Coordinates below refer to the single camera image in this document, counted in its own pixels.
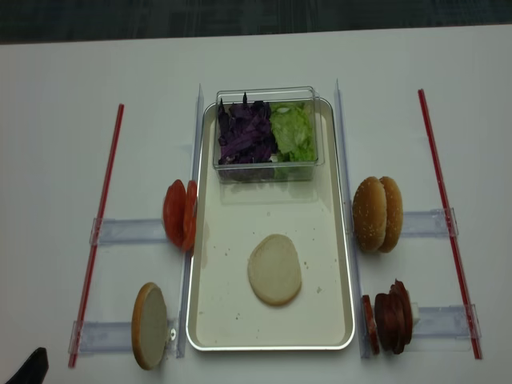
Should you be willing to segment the dark red meat slices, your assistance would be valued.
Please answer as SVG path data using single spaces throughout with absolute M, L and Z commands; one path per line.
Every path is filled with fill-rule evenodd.
M 382 348 L 401 354 L 410 344 L 413 330 L 410 297 L 402 281 L 396 279 L 387 294 L 376 295 L 374 320 Z

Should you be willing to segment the thin red sausage slice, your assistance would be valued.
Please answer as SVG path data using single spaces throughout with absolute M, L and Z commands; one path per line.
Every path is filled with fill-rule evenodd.
M 366 331 L 370 342 L 370 348 L 374 355 L 379 354 L 380 348 L 378 343 L 377 327 L 374 321 L 373 310 L 370 302 L 370 296 L 364 294 L 362 296 L 362 308 L 365 316 Z

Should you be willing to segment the sesame bun top rear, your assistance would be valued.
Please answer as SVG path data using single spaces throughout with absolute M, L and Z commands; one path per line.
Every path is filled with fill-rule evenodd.
M 389 253 L 398 244 L 402 232 L 402 194 L 398 184 L 391 177 L 383 176 L 379 181 L 386 193 L 386 232 L 384 242 L 379 250 L 383 253 Z

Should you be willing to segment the left red strip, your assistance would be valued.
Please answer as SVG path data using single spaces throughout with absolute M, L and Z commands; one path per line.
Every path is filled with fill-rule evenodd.
M 88 298 L 90 294 L 90 284 L 92 281 L 92 276 L 94 272 L 94 264 L 96 259 L 96 253 L 97 253 L 97 243 L 98 243 L 98 236 L 99 231 L 101 228 L 102 220 L 104 218 L 104 213 L 106 209 L 106 202 L 108 198 L 109 188 L 110 188 L 110 180 L 111 175 L 114 168 L 114 160 L 116 155 L 116 150 L 118 146 L 118 140 L 121 132 L 122 127 L 122 118 L 124 114 L 125 106 L 123 104 L 118 105 L 118 112 L 116 116 L 115 126 L 114 126 L 114 132 L 110 144 L 110 152 L 108 157 L 108 162 L 106 165 L 106 171 L 105 176 L 102 184 L 102 193 L 101 198 L 98 204 L 98 212 L 96 215 L 96 218 L 94 220 L 94 223 L 92 225 L 91 230 L 91 238 L 90 238 L 90 253 L 88 257 L 88 263 L 86 267 L 86 274 L 84 278 L 83 288 L 82 288 L 82 296 L 81 301 L 78 309 L 78 316 L 76 320 L 76 327 L 74 328 L 74 332 L 72 333 L 72 340 L 71 340 L 71 352 L 70 357 L 68 361 L 68 367 L 70 369 L 74 369 L 76 367 L 76 362 L 78 359 L 78 348 L 81 338 L 81 332 L 83 323 L 85 320 L 85 314 L 86 314 L 86 308 L 88 303 Z

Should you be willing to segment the clear plastic salad box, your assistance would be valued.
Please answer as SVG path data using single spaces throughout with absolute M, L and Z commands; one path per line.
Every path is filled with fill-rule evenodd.
M 312 162 L 280 162 L 277 153 L 271 162 L 253 164 L 219 165 L 221 154 L 218 144 L 218 104 L 222 99 L 228 110 L 233 103 L 241 103 L 243 95 L 247 95 L 248 103 L 256 101 L 268 102 L 270 105 L 282 102 L 305 102 L 310 105 L 310 120 L 313 127 L 314 148 L 316 159 Z M 213 138 L 213 167 L 222 182 L 288 182 L 309 181 L 313 178 L 315 168 L 323 162 L 322 123 L 320 121 L 320 97 L 311 86 L 295 86 L 285 88 L 269 88 L 254 90 L 221 90 L 217 92 L 215 106 L 215 125 Z

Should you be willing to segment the lower left clear holder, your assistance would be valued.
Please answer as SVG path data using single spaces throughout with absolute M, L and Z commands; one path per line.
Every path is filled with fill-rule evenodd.
M 184 356 L 179 342 L 179 322 L 167 320 L 166 354 L 176 358 Z M 69 355 L 132 353 L 131 322 L 75 321 L 73 324 Z

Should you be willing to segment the bottom bun on tray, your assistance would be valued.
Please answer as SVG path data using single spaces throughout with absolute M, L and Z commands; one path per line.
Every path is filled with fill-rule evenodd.
M 265 304 L 282 306 L 302 288 L 298 252 L 285 235 L 271 234 L 252 251 L 247 275 L 255 295 Z

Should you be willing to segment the sesame bun top front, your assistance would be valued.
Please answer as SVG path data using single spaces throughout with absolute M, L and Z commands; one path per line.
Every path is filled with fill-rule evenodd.
M 358 186 L 352 204 L 354 233 L 364 252 L 376 251 L 385 240 L 387 202 L 383 184 L 375 177 Z

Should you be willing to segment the clear holder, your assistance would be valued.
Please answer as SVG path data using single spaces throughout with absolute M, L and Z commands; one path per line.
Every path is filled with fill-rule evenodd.
M 161 219 L 95 218 L 90 232 L 92 246 L 167 242 Z
M 179 322 L 167 320 L 166 354 L 176 358 L 184 356 L 179 342 Z M 75 321 L 73 324 L 69 355 L 132 353 L 131 322 Z
M 420 307 L 412 304 L 412 339 L 480 338 L 481 331 L 475 305 Z
M 402 238 L 456 238 L 458 225 L 453 208 L 403 213 Z

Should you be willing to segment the right tomato slice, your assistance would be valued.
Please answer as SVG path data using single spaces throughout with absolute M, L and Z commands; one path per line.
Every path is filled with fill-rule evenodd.
M 197 183 L 190 180 L 186 190 L 185 210 L 183 217 L 183 243 L 182 250 L 187 252 L 194 246 L 196 233 L 195 205 L 197 201 Z

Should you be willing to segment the tomato slice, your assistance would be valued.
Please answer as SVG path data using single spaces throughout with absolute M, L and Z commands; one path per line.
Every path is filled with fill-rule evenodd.
M 185 213 L 186 190 L 180 179 L 175 180 L 167 189 L 162 208 L 162 221 L 167 238 L 181 250 L 185 235 L 183 219 Z
M 186 190 L 185 210 L 183 217 L 183 243 L 182 250 L 187 252 L 194 246 L 196 233 L 195 205 L 197 201 L 197 183 L 190 180 Z

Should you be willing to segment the red strip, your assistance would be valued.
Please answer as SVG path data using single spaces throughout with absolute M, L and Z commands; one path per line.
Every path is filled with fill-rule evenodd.
M 477 325 L 478 325 L 478 317 L 475 315 L 475 312 L 472 307 L 472 301 L 470 299 L 470 293 L 468 290 L 466 276 L 463 269 L 461 253 L 458 244 L 458 235 L 455 230 L 455 219 L 454 215 L 451 213 L 451 206 L 448 199 L 448 194 L 446 192 L 446 186 L 444 182 L 444 177 L 442 173 L 441 163 L 438 156 L 438 149 L 434 137 L 434 131 L 430 119 L 430 112 L 426 100 L 426 95 L 424 89 L 418 90 L 418 99 L 420 103 L 420 107 L 422 110 L 422 117 L 426 129 L 426 135 L 428 137 L 430 152 L 434 164 L 434 171 L 437 179 L 438 190 L 442 202 L 442 208 L 444 211 L 446 226 L 448 228 L 448 232 L 450 235 L 450 246 L 454 259 L 454 266 L 457 274 L 459 290 L 462 297 L 462 302 L 465 307 L 466 313 L 466 322 L 469 327 L 470 332 L 470 341 L 472 350 L 474 353 L 474 358 L 477 360 L 482 360 L 482 348 L 480 342 L 480 336 L 478 335 Z
M 109 188 L 110 188 L 110 180 L 111 175 L 114 168 L 114 160 L 116 155 L 116 150 L 118 146 L 118 140 L 121 132 L 122 127 L 122 118 L 124 114 L 125 106 L 123 104 L 118 105 L 118 112 L 116 116 L 115 126 L 114 126 L 114 132 L 110 144 L 110 152 L 108 157 L 108 162 L 106 165 L 106 171 L 105 176 L 102 184 L 102 193 L 101 198 L 98 204 L 98 212 L 96 215 L 96 218 L 94 220 L 94 223 L 92 225 L 91 230 L 91 238 L 90 238 L 90 253 L 88 257 L 88 263 L 86 267 L 86 274 L 84 278 L 83 288 L 82 288 L 82 296 L 81 301 L 78 309 L 78 316 L 76 320 L 76 327 L 74 328 L 74 332 L 72 333 L 72 340 L 71 340 L 71 352 L 70 357 L 68 361 L 68 367 L 70 369 L 74 369 L 76 367 L 76 362 L 78 359 L 78 348 L 81 338 L 81 332 L 83 323 L 85 320 L 85 314 L 86 314 L 86 308 L 88 303 L 88 298 L 90 294 L 90 284 L 92 281 L 92 276 L 94 272 L 94 264 L 96 259 L 96 253 L 97 253 L 97 243 L 98 243 L 98 236 L 99 231 L 101 228 L 102 220 L 104 218 L 104 213 L 106 209 L 106 202 L 108 198 Z

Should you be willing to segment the left tomato slice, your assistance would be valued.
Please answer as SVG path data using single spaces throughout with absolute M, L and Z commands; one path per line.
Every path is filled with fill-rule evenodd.
M 162 221 L 167 238 L 181 250 L 185 235 L 183 219 L 185 213 L 186 190 L 180 179 L 175 180 L 167 189 L 162 208 Z

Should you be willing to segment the black object bottom left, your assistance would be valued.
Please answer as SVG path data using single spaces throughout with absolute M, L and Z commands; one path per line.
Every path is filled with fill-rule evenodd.
M 47 350 L 37 348 L 6 384 L 43 384 L 49 369 Z

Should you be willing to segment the right red strip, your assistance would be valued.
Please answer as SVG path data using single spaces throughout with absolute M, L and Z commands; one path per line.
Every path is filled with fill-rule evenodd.
M 462 302 L 465 307 L 466 313 L 466 322 L 469 327 L 470 332 L 470 341 L 472 350 L 474 353 L 474 358 L 477 360 L 482 360 L 482 348 L 480 342 L 480 336 L 478 335 L 477 325 L 478 325 L 478 317 L 475 315 L 475 312 L 472 307 L 472 301 L 470 299 L 470 293 L 468 290 L 466 276 L 463 269 L 461 253 L 458 244 L 458 235 L 455 230 L 455 219 L 454 215 L 451 213 L 451 206 L 448 199 L 448 194 L 446 192 L 446 186 L 444 182 L 444 177 L 442 173 L 441 163 L 438 156 L 438 149 L 434 137 L 434 131 L 430 119 L 430 112 L 426 100 L 426 95 L 424 89 L 418 90 L 418 99 L 420 103 L 420 107 L 422 110 L 422 117 L 426 129 L 426 135 L 428 137 L 430 152 L 434 164 L 434 171 L 437 179 L 438 190 L 442 202 L 442 208 L 444 211 L 446 226 L 448 228 L 448 232 L 450 235 L 450 246 L 454 259 L 454 266 L 457 274 L 459 290 L 462 297 Z

